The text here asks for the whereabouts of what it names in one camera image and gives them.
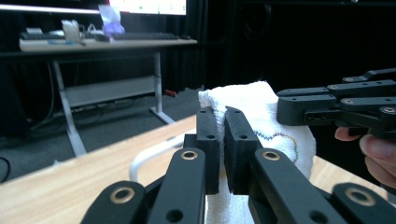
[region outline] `metal screw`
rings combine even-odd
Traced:
[[[363,206],[371,207],[375,205],[375,199],[369,193],[361,189],[348,188],[346,189],[346,196],[353,201]]]
[[[277,161],[280,159],[280,155],[272,151],[264,151],[262,156],[270,161]]]
[[[195,160],[198,157],[198,153],[194,151],[185,151],[181,154],[181,158],[186,161]]]
[[[344,99],[343,102],[344,104],[353,105],[353,100],[350,99]]]
[[[130,187],[121,187],[115,189],[110,195],[110,201],[113,203],[128,203],[134,197],[134,189]]]
[[[392,107],[385,107],[385,108],[383,108],[383,111],[387,112],[387,113],[395,113],[396,112],[396,110]]]
[[[346,78],[344,78],[344,81],[353,82],[353,78],[352,77],[346,77]]]

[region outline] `desk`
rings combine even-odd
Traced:
[[[54,58],[50,63],[52,71],[56,76],[58,82],[59,93],[64,107],[64,115],[67,121],[67,134],[70,143],[76,156],[85,155],[86,149],[78,134],[78,130],[73,121],[71,107],[95,104],[103,101],[110,101],[124,97],[136,96],[145,93],[155,92],[156,105],[151,108],[151,111],[166,123],[173,123],[174,121],[163,113],[162,102],[162,76],[161,76],[161,58],[160,52],[144,52],[142,51],[137,56],[152,55],[154,59],[154,74],[153,76],[129,78],[121,81],[112,81],[99,84],[91,84],[85,86],[77,86],[66,88],[62,78],[60,63],[71,63],[80,61],[103,61],[103,60],[119,60],[131,57],[136,57],[131,53],[119,55],[116,58],[107,56],[106,53],[111,50],[118,49],[140,49],[144,50],[153,47],[163,46],[182,46],[196,44],[195,40],[117,40],[110,42],[100,42],[94,39],[84,39],[83,44],[67,44],[65,40],[37,40],[37,41],[23,41],[20,40],[20,48],[24,52],[72,52],[75,54],[86,54],[85,58],[76,59],[59,59]],[[94,55],[93,50],[101,50],[102,57]]]
[[[129,180],[129,165],[139,152],[172,137],[194,133],[195,122],[192,116],[0,185],[0,223],[79,223],[104,188]],[[146,186],[164,175],[173,152],[144,164],[139,182]],[[387,195],[378,186],[318,157],[314,158],[310,180],[328,192],[334,184],[352,182],[384,198]]]

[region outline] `keyboard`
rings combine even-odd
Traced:
[[[115,40],[167,40],[178,39],[176,35],[171,33],[124,33],[112,35]]]
[[[64,35],[54,35],[54,34],[29,34],[27,32],[21,32],[20,38],[22,40],[57,40],[57,39],[64,39]],[[93,34],[86,34],[84,35],[85,39],[94,38]]]

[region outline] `wooden table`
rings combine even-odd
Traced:
[[[79,223],[98,194],[110,184],[129,180],[133,158],[149,147],[184,133],[195,132],[195,116],[131,137],[30,175],[0,185],[0,223]],[[139,182],[147,185],[165,174],[174,152],[169,151],[142,166]],[[331,191],[341,182],[353,182],[386,192],[339,167],[315,157],[311,182]]]

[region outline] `dark background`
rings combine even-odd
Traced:
[[[187,34],[200,43],[219,43],[224,47],[164,55],[163,87],[173,91],[267,80],[277,92],[341,83],[342,77],[395,66],[395,6],[263,2],[188,0],[187,17],[122,14],[121,24],[126,31]],[[60,20],[64,19],[75,19],[85,26],[92,22],[99,28],[102,23],[99,16],[0,12],[0,32],[6,34],[0,36],[0,50],[19,50],[18,33],[25,27],[41,27],[44,32],[59,30]],[[80,63],[78,69],[70,65],[64,70],[68,71],[66,84],[78,85],[106,81],[109,72],[115,79],[129,76],[129,70],[134,71],[134,76],[141,76],[150,72],[150,65],[149,59],[140,59],[112,64]],[[50,105],[47,70],[45,64],[2,68],[2,74],[11,74],[2,76],[0,83],[4,92],[1,118],[10,118],[0,121],[6,124],[1,126],[2,134],[24,135],[28,124],[23,118],[45,117]],[[358,143],[335,140],[335,128],[311,127],[317,138],[318,155],[375,182],[366,171]]]

